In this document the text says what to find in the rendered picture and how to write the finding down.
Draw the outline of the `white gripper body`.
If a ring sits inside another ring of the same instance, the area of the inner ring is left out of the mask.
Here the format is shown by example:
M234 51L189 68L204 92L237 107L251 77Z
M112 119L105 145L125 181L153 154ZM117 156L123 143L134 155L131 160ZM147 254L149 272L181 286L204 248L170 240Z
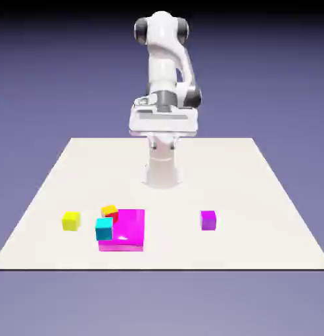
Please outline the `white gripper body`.
M159 112L154 105L133 105L129 131L139 137L159 134L192 137L198 131L198 110L171 106L170 112Z

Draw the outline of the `small purple cube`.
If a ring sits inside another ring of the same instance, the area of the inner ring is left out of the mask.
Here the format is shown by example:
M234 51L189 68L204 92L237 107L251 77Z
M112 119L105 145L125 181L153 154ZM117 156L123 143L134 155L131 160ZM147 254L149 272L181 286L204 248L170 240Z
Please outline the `small purple cube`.
M211 231L216 229L217 216L215 211L200 212L201 229Z

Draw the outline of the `small cyan cube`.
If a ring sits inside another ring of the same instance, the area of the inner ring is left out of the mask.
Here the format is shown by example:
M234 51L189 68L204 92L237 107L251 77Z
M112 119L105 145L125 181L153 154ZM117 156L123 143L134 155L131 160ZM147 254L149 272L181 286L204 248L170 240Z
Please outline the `small cyan cube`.
M95 235L97 241L111 240L112 239L112 217L98 218L95 224Z

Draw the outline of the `small yellow cube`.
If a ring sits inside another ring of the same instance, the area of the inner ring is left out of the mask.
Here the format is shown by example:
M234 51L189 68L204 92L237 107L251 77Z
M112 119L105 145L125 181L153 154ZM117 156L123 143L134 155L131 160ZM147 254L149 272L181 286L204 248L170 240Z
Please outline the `small yellow cube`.
M64 231L78 231L80 222L80 212L67 211L62 217L62 228Z

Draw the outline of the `large magenta box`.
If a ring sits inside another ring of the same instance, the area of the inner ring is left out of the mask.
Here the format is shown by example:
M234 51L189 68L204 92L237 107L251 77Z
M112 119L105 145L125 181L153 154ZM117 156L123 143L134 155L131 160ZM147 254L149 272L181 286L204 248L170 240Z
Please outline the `large magenta box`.
M119 209L113 224L112 239L98 241L99 251L142 251L144 244L144 209Z

